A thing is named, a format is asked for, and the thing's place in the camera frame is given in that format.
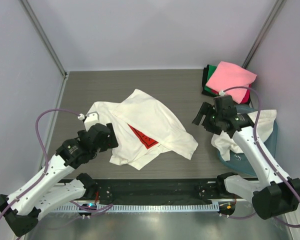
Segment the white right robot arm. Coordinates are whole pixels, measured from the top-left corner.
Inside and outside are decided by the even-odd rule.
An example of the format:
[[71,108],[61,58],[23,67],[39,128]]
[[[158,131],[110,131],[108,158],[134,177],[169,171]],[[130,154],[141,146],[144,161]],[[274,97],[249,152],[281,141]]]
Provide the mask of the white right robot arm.
[[216,135],[226,133],[241,148],[259,181],[252,183],[238,174],[224,173],[216,178],[219,192],[250,202],[264,220],[297,210],[300,179],[292,179],[273,158],[257,134],[257,121],[238,113],[230,95],[213,101],[214,104],[202,103],[192,123]]

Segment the white t shirt red print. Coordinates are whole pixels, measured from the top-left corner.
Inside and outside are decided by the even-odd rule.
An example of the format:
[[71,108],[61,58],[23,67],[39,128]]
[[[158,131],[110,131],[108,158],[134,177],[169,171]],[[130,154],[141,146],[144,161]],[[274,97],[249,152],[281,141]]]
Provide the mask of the white t shirt red print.
[[110,163],[137,170],[166,152],[190,160],[198,147],[174,113],[159,100],[135,89],[121,103],[97,101],[87,113],[97,112],[100,124],[112,123],[118,147]]

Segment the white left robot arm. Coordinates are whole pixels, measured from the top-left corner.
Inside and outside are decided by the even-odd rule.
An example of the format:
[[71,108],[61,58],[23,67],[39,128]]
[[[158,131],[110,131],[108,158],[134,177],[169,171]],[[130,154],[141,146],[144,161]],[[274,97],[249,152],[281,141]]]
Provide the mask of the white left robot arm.
[[17,237],[29,233],[48,213],[76,199],[90,199],[97,193],[97,183],[81,173],[69,184],[53,186],[78,167],[96,158],[99,152],[118,147],[111,123],[96,123],[89,130],[78,131],[76,138],[65,140],[55,154],[25,185],[15,192],[0,194],[0,212]]

